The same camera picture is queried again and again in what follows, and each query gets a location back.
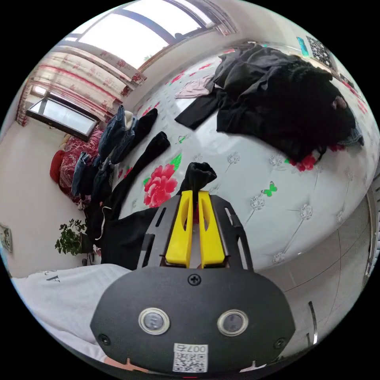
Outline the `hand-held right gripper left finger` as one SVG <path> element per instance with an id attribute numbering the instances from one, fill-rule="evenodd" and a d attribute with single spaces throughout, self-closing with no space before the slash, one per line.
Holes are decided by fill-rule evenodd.
<path id="1" fill-rule="evenodd" d="M 193 191 L 181 193 L 165 259 L 171 266 L 189 268 L 193 233 Z"/>

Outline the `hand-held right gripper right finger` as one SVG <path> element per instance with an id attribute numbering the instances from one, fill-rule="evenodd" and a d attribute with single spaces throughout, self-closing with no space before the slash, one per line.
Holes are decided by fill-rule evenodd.
<path id="1" fill-rule="evenodd" d="M 198 213 L 201 267 L 221 266 L 224 263 L 224 250 L 211 197 L 207 191 L 198 193 Z"/>

